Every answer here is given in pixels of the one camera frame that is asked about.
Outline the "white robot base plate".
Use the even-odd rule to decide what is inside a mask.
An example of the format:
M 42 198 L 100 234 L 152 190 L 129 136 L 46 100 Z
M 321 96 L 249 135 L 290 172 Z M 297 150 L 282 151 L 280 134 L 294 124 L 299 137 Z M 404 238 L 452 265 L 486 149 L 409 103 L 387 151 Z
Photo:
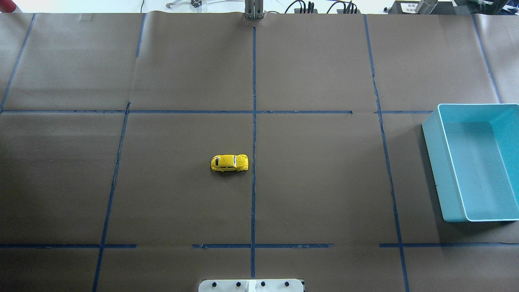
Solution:
M 208 279 L 200 282 L 199 292 L 304 292 L 300 279 Z

